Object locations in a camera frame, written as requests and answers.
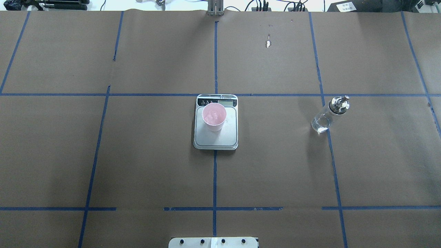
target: cup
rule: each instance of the cup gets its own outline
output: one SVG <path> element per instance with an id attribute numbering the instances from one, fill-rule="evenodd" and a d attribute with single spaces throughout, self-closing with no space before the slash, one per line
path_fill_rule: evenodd
<path id="1" fill-rule="evenodd" d="M 202 110 L 202 119 L 207 124 L 210 131 L 217 132 L 222 129 L 227 110 L 222 104 L 212 102 L 207 104 Z"/>

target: metal clamp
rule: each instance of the metal clamp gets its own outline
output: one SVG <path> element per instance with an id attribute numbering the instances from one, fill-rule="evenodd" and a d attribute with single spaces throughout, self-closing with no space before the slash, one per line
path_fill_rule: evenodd
<path id="1" fill-rule="evenodd" d="M 224 0 L 208 0 L 207 15 L 224 15 Z"/>

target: digital kitchen scale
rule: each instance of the digital kitchen scale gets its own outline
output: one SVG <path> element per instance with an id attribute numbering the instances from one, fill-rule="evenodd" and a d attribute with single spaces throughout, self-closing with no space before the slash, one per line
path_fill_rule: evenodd
<path id="1" fill-rule="evenodd" d="M 196 149 L 204 150 L 235 150 L 238 145 L 238 107 L 237 96 L 229 94 L 201 94 L 196 98 L 194 114 L 194 140 Z M 202 119 L 202 110 L 205 105 L 217 102 L 227 111 L 222 129 L 218 132 L 208 130 Z"/>

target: metal bottle cap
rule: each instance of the metal bottle cap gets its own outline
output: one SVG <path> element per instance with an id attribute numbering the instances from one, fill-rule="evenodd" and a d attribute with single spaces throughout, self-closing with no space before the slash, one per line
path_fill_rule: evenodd
<path id="1" fill-rule="evenodd" d="M 329 108 L 332 112 L 341 115 L 346 113 L 346 111 L 349 109 L 349 96 L 344 97 L 334 97 L 329 102 Z"/>

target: white device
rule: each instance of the white device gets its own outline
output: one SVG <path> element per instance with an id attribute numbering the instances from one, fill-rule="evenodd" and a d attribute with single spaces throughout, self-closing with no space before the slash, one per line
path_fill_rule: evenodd
<path id="1" fill-rule="evenodd" d="M 227 111 L 224 125 L 218 132 L 208 130 L 207 124 L 202 119 L 202 110 L 205 105 L 212 102 L 222 104 Z M 194 114 L 194 147 L 203 150 L 235 150 L 239 143 L 238 112 L 238 98 L 235 95 L 198 95 L 196 98 L 196 111 Z"/>
<path id="2" fill-rule="evenodd" d="M 258 248 L 259 239 L 253 237 L 172 238 L 168 248 Z"/>

